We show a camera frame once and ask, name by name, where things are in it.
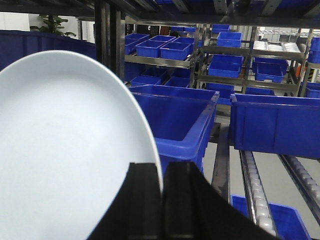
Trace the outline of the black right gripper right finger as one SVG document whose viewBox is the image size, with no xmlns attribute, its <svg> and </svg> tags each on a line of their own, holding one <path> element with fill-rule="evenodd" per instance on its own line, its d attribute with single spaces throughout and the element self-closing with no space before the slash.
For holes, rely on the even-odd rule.
<svg viewBox="0 0 320 240">
<path fill-rule="evenodd" d="M 222 198 L 193 162 L 171 162 L 163 180 L 164 239 L 276 239 Z"/>
</svg>

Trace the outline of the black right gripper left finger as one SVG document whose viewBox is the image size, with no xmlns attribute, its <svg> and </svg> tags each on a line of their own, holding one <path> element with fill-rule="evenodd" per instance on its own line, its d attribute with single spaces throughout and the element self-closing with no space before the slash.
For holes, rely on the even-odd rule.
<svg viewBox="0 0 320 240">
<path fill-rule="evenodd" d="M 89 240 L 160 240 L 162 205 L 154 163 L 130 163 L 115 199 Z"/>
</svg>

